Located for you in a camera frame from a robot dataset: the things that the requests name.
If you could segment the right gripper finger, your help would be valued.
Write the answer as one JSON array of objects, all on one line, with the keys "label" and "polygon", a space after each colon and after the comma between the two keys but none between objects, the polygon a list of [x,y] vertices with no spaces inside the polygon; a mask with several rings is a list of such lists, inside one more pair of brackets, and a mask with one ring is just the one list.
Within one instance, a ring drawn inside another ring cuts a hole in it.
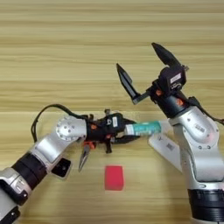
[{"label": "right gripper finger", "polygon": [[118,72],[120,82],[122,83],[122,86],[130,96],[130,98],[132,100],[136,99],[140,94],[134,89],[130,76],[119,64],[116,64],[116,70]]},{"label": "right gripper finger", "polygon": [[157,43],[152,43],[151,45],[154,48],[157,56],[165,65],[169,67],[181,65],[181,63],[175,58],[175,56],[167,49],[165,49],[162,45]]}]

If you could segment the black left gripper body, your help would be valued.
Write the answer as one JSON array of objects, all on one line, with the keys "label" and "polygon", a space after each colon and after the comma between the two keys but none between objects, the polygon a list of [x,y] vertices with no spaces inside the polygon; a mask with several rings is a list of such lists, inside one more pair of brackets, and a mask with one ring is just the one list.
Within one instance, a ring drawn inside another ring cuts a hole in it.
[{"label": "black left gripper body", "polygon": [[105,110],[105,116],[95,120],[91,115],[87,120],[88,142],[99,142],[106,144],[106,152],[111,153],[111,139],[119,133],[124,132],[123,115],[121,113],[111,114],[109,109]]}]

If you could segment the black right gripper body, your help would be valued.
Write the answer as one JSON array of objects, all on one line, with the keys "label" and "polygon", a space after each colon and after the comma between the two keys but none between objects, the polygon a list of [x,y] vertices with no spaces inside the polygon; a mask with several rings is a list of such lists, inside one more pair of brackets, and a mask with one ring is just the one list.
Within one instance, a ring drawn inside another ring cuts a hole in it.
[{"label": "black right gripper body", "polygon": [[132,101],[137,104],[147,97],[150,97],[160,107],[167,118],[173,118],[189,108],[189,103],[181,91],[167,96],[165,91],[158,85],[157,80],[154,80],[143,94],[136,94]]}]

